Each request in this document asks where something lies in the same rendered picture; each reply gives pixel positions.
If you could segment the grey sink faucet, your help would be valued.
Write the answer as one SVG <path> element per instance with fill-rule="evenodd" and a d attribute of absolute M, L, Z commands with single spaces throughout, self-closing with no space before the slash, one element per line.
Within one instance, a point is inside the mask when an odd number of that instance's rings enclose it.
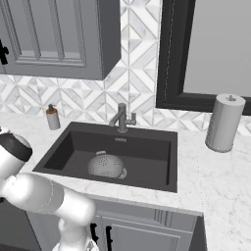
<path fill-rule="evenodd" d="M 126 133 L 127 125 L 135 126 L 136 125 L 136 114 L 132 113 L 131 118 L 128 120 L 126 118 L 126 104 L 120 103 L 118 105 L 118 112 L 110 120 L 109 126 L 114 126 L 116 123 L 119 123 L 118 132 Z"/>

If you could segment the grey metal colander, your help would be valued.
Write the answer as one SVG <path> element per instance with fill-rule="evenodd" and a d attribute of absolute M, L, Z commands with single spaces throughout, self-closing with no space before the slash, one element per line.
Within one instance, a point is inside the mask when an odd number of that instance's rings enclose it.
<path fill-rule="evenodd" d="M 89 161 L 87 170 L 90 175 L 94 176 L 125 178 L 127 175 L 124 162 L 106 151 L 98 151 L 96 156 Z"/>

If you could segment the white soap dispenser bottle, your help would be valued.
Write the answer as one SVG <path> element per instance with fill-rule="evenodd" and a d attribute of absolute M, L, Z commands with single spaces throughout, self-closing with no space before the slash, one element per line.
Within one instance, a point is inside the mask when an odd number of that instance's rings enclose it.
<path fill-rule="evenodd" d="M 49 128 L 51 130 L 56 130 L 61 127 L 58 110 L 52 104 L 48 105 L 48 109 L 46 110 L 46 117 Z"/>

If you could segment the white paper towel roll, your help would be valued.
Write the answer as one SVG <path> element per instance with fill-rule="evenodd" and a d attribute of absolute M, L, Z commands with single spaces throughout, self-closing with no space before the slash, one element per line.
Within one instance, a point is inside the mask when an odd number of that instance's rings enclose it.
<path fill-rule="evenodd" d="M 232 149 L 245 104 L 245 99 L 235 94 L 219 94 L 216 97 L 205 139 L 209 149 L 219 153 Z"/>

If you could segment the grey base cupboard door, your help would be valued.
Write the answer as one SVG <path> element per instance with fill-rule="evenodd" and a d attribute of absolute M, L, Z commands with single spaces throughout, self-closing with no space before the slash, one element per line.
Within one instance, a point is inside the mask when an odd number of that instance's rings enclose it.
<path fill-rule="evenodd" d="M 109 251 L 189 251 L 192 231 L 178 230 L 112 214 L 102 216 Z"/>
<path fill-rule="evenodd" d="M 58 229 L 59 218 L 52 215 L 39 215 L 34 213 L 27 214 L 33 231 L 39 242 L 42 251 L 52 251 L 60 241 L 60 232 Z M 96 223 L 96 235 L 99 237 L 97 245 L 100 251 L 105 251 L 103 234 L 100 230 L 99 220 L 95 218 L 92 223 Z M 91 236 L 90 225 L 87 227 L 87 233 Z"/>

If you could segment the black framed window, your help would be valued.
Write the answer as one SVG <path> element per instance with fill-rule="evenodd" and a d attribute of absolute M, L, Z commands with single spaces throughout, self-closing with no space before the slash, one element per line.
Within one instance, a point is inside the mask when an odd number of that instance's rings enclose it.
<path fill-rule="evenodd" d="M 251 116 L 251 0 L 162 0 L 156 107 L 213 111 L 216 96 Z"/>

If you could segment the grey wall cupboard door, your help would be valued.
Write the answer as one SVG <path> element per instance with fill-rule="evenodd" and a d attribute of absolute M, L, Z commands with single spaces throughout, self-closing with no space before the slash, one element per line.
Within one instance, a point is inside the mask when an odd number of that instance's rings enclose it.
<path fill-rule="evenodd" d="M 0 75 L 103 80 L 121 59 L 120 0 L 0 0 Z"/>

